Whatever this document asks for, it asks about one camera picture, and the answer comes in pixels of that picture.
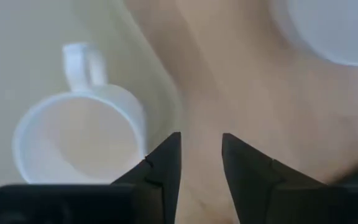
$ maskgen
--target wooden table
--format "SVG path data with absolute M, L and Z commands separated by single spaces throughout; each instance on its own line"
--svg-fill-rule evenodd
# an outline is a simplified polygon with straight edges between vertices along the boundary
M 177 223 L 232 223 L 231 132 L 315 179 L 358 166 L 358 68 L 297 52 L 265 0 L 126 0 L 186 106 Z

